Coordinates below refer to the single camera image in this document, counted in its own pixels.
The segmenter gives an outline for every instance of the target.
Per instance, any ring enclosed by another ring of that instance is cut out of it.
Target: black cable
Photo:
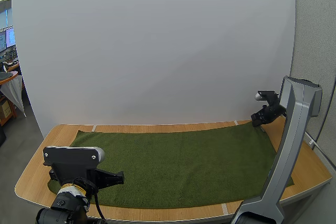
[[[327,116],[328,116],[328,113],[329,113],[329,109],[330,109],[330,106],[331,106],[331,102],[332,102],[332,99],[333,99],[333,96],[334,96],[335,87],[336,87],[336,78],[334,80],[333,88],[331,90],[331,97],[330,97],[330,100],[329,100],[329,103],[328,103],[328,106],[327,106],[326,114],[324,115],[324,118],[323,118],[323,121],[322,121],[322,124],[321,124],[321,128],[319,130],[319,133],[316,136],[316,142],[319,140],[319,137],[320,137],[320,134],[322,132],[324,123],[326,122],[326,119],[327,119]]]
[[[103,215],[103,213],[102,213],[101,210],[100,210],[99,203],[98,203],[98,195],[97,195],[97,194],[94,195],[94,201],[95,201],[95,203],[96,203],[96,208],[97,208],[97,210],[98,210],[98,213],[99,213],[99,215],[100,215],[100,218],[102,218],[103,220],[106,220],[105,217],[104,217],[104,215]]]
[[[103,215],[103,213],[102,213],[101,210],[100,210],[100,206],[99,206],[99,202],[98,202],[98,194],[97,194],[98,191],[99,191],[98,187],[97,187],[93,182],[91,182],[90,180],[88,180],[88,179],[86,179],[86,178],[77,177],[77,178],[75,178],[75,179],[72,181],[72,184],[74,184],[75,180],[82,181],[82,182],[85,183],[86,185],[89,185],[89,186],[92,187],[92,189],[93,189],[92,194],[93,194],[93,196],[94,196],[94,202],[96,203],[96,208],[97,208],[97,210],[98,210],[98,213],[99,213],[99,215],[100,215],[100,218],[102,218],[103,220],[106,220],[105,217],[104,217],[104,215]]]

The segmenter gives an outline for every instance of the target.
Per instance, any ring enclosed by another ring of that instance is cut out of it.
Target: shelf
[[[18,63],[18,64],[15,64],[15,65],[13,65],[13,66],[10,66],[10,67],[7,69],[7,72],[11,72],[12,70],[18,68],[19,66],[20,66],[19,63]]]

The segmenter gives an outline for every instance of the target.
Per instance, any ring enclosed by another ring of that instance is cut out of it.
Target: floor
[[[21,173],[43,141],[25,92],[23,103],[27,117],[16,109],[18,117],[3,126],[7,139],[0,147],[0,224],[35,223],[40,209],[20,199],[14,192]]]

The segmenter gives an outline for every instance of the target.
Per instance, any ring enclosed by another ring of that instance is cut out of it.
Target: gray fabric panel
[[[291,76],[323,88],[320,114],[307,132],[316,139],[336,78],[336,0],[296,0],[296,30]]]

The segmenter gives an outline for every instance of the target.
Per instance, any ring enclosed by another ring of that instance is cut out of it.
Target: table leg
[[[14,104],[10,100],[8,100],[8,103],[9,103],[9,107],[11,108],[11,110],[13,112],[13,117],[17,118],[17,114],[16,114],[16,110],[15,110]]]

